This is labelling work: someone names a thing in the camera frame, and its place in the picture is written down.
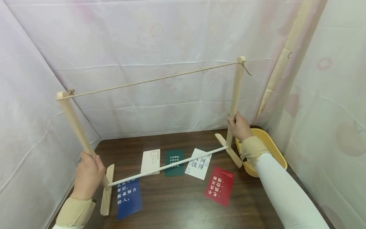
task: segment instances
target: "yellow plastic tub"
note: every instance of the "yellow plastic tub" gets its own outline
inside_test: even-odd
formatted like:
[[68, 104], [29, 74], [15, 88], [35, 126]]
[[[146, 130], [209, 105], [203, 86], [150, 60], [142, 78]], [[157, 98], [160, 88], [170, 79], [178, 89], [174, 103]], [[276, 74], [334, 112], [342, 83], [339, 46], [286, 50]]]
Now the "yellow plastic tub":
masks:
[[[276, 159], [276, 161], [284, 168], [287, 169], [287, 162], [282, 156], [281, 152], [278, 150], [275, 143], [272, 141], [271, 137], [267, 132], [261, 129], [252, 128], [252, 133], [254, 136], [257, 136], [267, 147], [268, 151], [272, 154], [272, 156]], [[238, 148], [239, 152], [241, 152], [242, 143], [235, 139], [236, 147]], [[259, 177], [255, 169], [248, 164], [248, 162], [244, 162], [244, 169], [245, 171], [251, 175], [252, 177]]]

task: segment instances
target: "white plastic rod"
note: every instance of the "white plastic rod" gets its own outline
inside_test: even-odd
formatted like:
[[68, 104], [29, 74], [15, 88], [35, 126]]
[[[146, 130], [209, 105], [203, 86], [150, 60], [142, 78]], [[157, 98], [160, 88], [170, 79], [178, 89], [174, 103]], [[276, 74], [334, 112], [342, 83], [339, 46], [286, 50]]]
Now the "white plastic rod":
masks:
[[137, 174], [135, 176], [132, 176], [132, 177], [127, 177], [125, 179], [122, 179], [122, 180], [119, 180], [119, 181], [115, 181], [115, 182], [112, 182], [109, 184], [109, 187], [112, 187], [114, 185], [117, 185], [117, 184], [120, 184], [120, 183], [123, 183], [123, 182], [126, 182], [126, 181], [130, 181], [132, 179], [136, 179], [136, 178], [139, 178], [139, 177], [143, 177], [143, 176], [146, 176], [146, 175], [149, 175], [150, 173], [155, 173], [157, 171], [160, 171], [160, 170], [164, 170], [164, 169], [168, 169], [170, 167], [173, 167], [173, 166], [176, 166], [176, 165], [180, 165], [180, 164], [183, 164], [183, 163], [186, 163], [186, 162], [189, 162], [191, 160], [195, 160], [197, 158], [202, 158], [202, 157], [205, 157], [205, 156], [208, 156], [210, 154], [213, 154], [213, 153], [216, 153], [216, 152], [219, 152], [221, 150], [225, 150], [227, 149], [228, 147], [227, 146], [224, 146], [224, 147], [221, 147], [221, 148], [218, 148], [218, 149], [214, 149], [214, 150], [211, 150], [207, 153], [204, 153], [204, 154], [201, 154], [201, 155], [198, 155], [198, 156], [194, 156], [194, 157], [191, 157], [191, 158], [187, 158], [187, 159], [184, 159], [184, 160], [181, 160], [181, 161], [178, 161], [178, 162], [175, 162], [173, 164], [170, 164], [170, 165], [166, 165], [166, 166], [163, 166], [163, 167], [160, 167], [158, 169], [153, 169], [151, 171], [148, 171], [148, 172], [145, 172], [145, 173], [140, 173], [140, 174]]

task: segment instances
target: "fabric wall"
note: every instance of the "fabric wall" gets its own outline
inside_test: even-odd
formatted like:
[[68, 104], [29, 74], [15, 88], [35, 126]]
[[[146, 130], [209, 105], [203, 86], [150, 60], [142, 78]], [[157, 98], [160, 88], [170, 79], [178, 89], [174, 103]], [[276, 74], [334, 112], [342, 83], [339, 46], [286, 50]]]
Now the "fabric wall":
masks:
[[366, 228], [365, 8], [328, 0], [289, 91], [263, 121], [337, 229]]
[[[65, 88], [83, 93], [248, 60], [250, 121], [301, 0], [6, 0]], [[235, 66], [75, 99], [103, 138], [227, 126]]]
[[[82, 147], [56, 101], [64, 88], [0, 1], [0, 228], [45, 228]], [[100, 138], [76, 107], [89, 140]]]

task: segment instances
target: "rope knot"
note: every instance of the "rope knot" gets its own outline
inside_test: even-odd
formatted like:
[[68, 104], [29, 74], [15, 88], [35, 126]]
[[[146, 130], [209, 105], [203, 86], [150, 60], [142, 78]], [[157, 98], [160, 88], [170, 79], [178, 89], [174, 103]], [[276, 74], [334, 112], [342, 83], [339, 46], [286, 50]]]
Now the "rope knot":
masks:
[[75, 89], [68, 89], [68, 90], [67, 90], [67, 94], [68, 94], [69, 96], [74, 95], [74, 92], [75, 92]]

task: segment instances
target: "rope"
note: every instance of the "rope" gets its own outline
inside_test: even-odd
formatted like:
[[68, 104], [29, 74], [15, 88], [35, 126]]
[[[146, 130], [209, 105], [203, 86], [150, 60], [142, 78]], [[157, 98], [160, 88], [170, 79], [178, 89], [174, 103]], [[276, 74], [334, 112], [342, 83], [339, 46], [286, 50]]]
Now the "rope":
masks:
[[133, 85], [137, 85], [137, 84], [143, 84], [143, 83], [153, 82], [153, 81], [156, 81], [156, 80], [168, 79], [168, 78], [175, 77], [175, 76], [196, 73], [196, 72], [199, 72], [199, 71], [206, 71], [206, 70], [215, 69], [215, 68], [219, 68], [219, 67], [225, 67], [225, 66], [229, 66], [229, 65], [233, 65], [233, 64], [239, 64], [239, 63], [241, 63], [244, 66], [244, 62], [245, 61], [238, 61], [238, 62], [233, 62], [233, 63], [229, 63], [229, 64], [223, 64], [223, 65], [219, 65], [219, 66], [208, 67], [206, 69], [200, 69], [200, 70], [190, 71], [190, 72], [186, 72], [186, 73], [180, 73], [180, 74], [176, 74], [176, 75], [169, 75], [169, 76], [165, 76], [165, 77], [161, 77], [161, 78], [157, 78], [157, 79], [153, 79], [153, 80], [146, 80], [146, 81], [142, 81], [142, 82], [137, 82], [137, 83], [132, 83], [132, 84], [126, 84], [126, 85], [117, 86], [117, 87], [113, 87], [113, 88], [106, 88], [106, 89], [99, 90], [99, 91], [92, 91], [92, 92], [81, 93], [81, 94], [77, 94], [77, 95], [74, 95], [73, 94], [74, 91], [73, 91], [73, 89], [71, 89], [70, 91], [72, 93], [69, 92], [69, 96], [66, 96], [66, 97], [64, 97], [62, 99], [58, 99], [58, 100], [69, 99], [69, 98], [79, 97], [79, 96], [83, 96], [83, 95], [90, 95], [90, 94], [94, 94], [94, 93], [98, 93], [98, 92], [110, 91], [110, 90], [114, 90], [114, 89], [117, 89], [117, 88], [124, 88], [124, 87], [133, 86]]

